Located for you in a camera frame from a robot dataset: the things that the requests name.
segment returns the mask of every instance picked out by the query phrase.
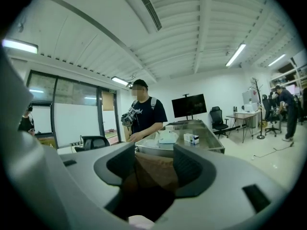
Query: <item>glass door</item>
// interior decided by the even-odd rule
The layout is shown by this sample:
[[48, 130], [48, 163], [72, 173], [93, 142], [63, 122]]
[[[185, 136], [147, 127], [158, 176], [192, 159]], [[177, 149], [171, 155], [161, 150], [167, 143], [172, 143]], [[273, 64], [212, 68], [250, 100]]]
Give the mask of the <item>glass door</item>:
[[114, 107], [116, 103], [114, 93], [101, 91], [101, 104], [105, 137], [109, 141], [110, 145], [113, 145], [119, 142], [119, 130], [117, 130], [116, 127], [116, 112]]

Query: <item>pants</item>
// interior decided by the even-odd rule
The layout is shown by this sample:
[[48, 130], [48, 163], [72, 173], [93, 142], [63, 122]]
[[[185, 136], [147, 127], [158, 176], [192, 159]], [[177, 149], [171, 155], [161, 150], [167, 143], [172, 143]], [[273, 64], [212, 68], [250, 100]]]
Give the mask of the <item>pants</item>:
[[294, 106], [288, 108], [288, 122], [287, 122], [286, 139], [289, 139], [290, 137], [294, 136], [294, 133], [296, 130], [297, 118], [298, 118], [297, 108]]

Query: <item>person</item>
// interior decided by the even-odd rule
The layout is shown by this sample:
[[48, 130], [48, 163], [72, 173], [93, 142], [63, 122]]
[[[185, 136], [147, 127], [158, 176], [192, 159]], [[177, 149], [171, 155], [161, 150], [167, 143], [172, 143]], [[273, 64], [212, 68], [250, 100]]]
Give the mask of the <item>person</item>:
[[34, 136], [35, 135], [34, 120], [33, 118], [29, 117], [32, 110], [33, 110], [33, 107], [30, 104], [20, 121], [18, 130], [29, 132], [32, 136]]
[[156, 99], [155, 105], [152, 105], [152, 97], [148, 95], [148, 86], [144, 80], [138, 79], [133, 83], [132, 95], [137, 97], [137, 101], [134, 101], [131, 107], [137, 112], [129, 141], [137, 142], [161, 129], [167, 118], [159, 100]]
[[294, 101], [293, 95], [287, 89], [279, 85], [277, 85], [275, 89], [276, 92], [279, 94], [279, 101], [280, 101], [278, 113], [280, 114], [281, 111], [283, 110], [283, 102], [288, 111], [287, 134], [285, 135], [285, 138], [283, 138], [283, 140], [292, 141], [296, 130], [296, 124], [298, 118], [297, 106]]

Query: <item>ceiling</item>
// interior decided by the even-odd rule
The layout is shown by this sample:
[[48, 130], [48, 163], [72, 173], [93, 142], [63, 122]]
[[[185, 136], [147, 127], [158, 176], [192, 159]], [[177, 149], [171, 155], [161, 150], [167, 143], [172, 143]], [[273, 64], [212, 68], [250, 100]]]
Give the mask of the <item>ceiling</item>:
[[[38, 53], [106, 77], [148, 84], [232, 67], [266, 67], [302, 44], [274, 0], [150, 0], [162, 28], [148, 26], [142, 0], [33, 0], [8, 37], [38, 45]], [[24, 30], [18, 31], [18, 22]]]

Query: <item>metal counter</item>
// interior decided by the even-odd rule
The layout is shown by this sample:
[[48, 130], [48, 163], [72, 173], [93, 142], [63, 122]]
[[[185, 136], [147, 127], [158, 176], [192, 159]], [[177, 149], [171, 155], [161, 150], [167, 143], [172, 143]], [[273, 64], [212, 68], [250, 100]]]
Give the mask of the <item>metal counter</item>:
[[[175, 128], [174, 132], [176, 132], [179, 136], [176, 144], [184, 146], [184, 147], [201, 148], [201, 149], [206, 149], [206, 150], [224, 154], [225, 148], [222, 146], [219, 139], [201, 120], [178, 121], [174, 123], [169, 123], [167, 125], [173, 125]], [[148, 147], [145, 145], [146, 140], [154, 139], [156, 133], [157, 132], [136, 142], [135, 145], [137, 146], [138, 151], [142, 153], [146, 153], [146, 154], [172, 158], [174, 144], [158, 143], [159, 148]], [[199, 139], [200, 139], [199, 144], [193, 145], [189, 142], [186, 142], [183, 139], [183, 135], [186, 133], [190, 133], [190, 134], [199, 136]]]

